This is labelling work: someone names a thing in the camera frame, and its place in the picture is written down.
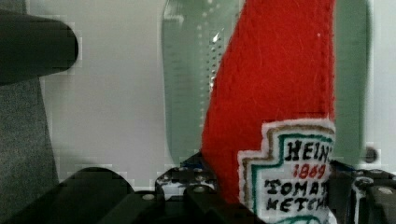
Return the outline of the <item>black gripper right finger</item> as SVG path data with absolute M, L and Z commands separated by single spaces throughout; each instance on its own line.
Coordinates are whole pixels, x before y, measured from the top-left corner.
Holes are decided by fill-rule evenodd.
M 328 205 L 337 224 L 396 224 L 395 175 L 332 161 Z

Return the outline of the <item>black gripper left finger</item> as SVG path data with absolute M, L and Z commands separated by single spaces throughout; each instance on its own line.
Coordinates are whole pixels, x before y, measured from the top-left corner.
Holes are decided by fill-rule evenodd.
M 155 190 L 161 193 L 166 201 L 182 196 L 184 190 L 192 186 L 219 189 L 217 176 L 201 152 L 187 158 L 178 167 L 169 169 L 155 181 Z

